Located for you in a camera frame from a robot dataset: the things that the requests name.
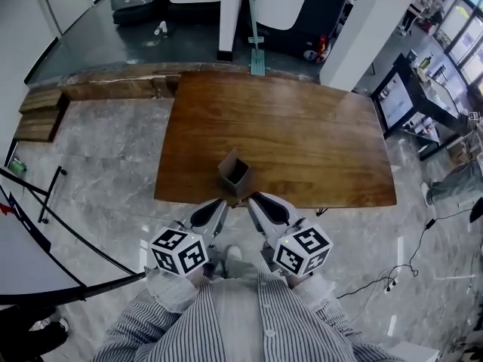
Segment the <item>small cardboard box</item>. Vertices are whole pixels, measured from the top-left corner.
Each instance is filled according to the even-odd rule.
[[[236,148],[233,149],[218,165],[220,185],[227,192],[241,197],[248,192],[251,169],[239,157]]]
[[[464,144],[457,143],[448,149],[451,162],[456,167],[469,161]]]

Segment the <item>white pillar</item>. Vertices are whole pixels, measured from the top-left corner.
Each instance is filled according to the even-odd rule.
[[[374,61],[412,0],[357,0],[320,71],[325,86],[351,91]]]
[[[238,13],[242,0],[221,0],[220,43],[218,51],[232,52]]]

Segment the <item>person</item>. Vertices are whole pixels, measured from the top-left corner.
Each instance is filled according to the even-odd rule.
[[[147,288],[106,333],[93,362],[402,362],[349,327],[321,275],[285,279],[224,256],[223,278],[146,269]]]
[[[475,190],[483,191],[483,153],[455,167],[441,181],[421,183],[421,192],[427,207],[437,201]]]
[[[65,318],[42,324],[40,330],[29,331],[35,322],[43,321],[55,312],[55,307],[31,309],[16,305],[1,310],[0,361],[42,361],[41,355],[62,345],[69,330]]]
[[[402,36],[407,35],[416,17],[421,14],[425,9],[429,8],[431,4],[432,0],[413,0],[411,5],[409,6],[411,8],[411,11],[409,9],[406,11],[406,15],[402,20],[402,25],[399,26],[400,34]]]

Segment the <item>stand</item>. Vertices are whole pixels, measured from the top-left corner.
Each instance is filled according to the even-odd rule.
[[[263,36],[258,36],[257,19],[255,18],[255,1],[248,0],[250,3],[251,28],[253,37],[248,38],[249,43],[255,44],[255,49],[251,50],[250,73],[252,75],[265,76],[265,51],[258,48],[259,43],[263,43]]]
[[[52,178],[51,184],[48,187],[47,194],[45,195],[44,199],[45,205],[48,204],[49,198],[51,197],[52,191],[54,190],[55,183],[57,182],[60,174],[62,174],[63,176],[67,175],[67,172],[61,166],[59,166],[57,170],[55,170],[54,177]],[[38,217],[37,222],[43,222],[44,224],[48,224],[48,219],[44,218],[44,213],[45,206],[42,205],[42,209],[40,210],[40,216]]]
[[[329,208],[320,208],[319,210],[317,210],[317,212],[315,213],[315,215],[317,217],[320,217],[322,216],[325,212],[327,212],[329,210]]]

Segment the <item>striped shirt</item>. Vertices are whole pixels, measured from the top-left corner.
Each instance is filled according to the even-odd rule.
[[[351,329],[333,296],[310,308],[266,265],[257,284],[265,361],[402,362]],[[107,331],[93,362],[226,361],[209,280],[198,289],[182,314],[144,290]]]

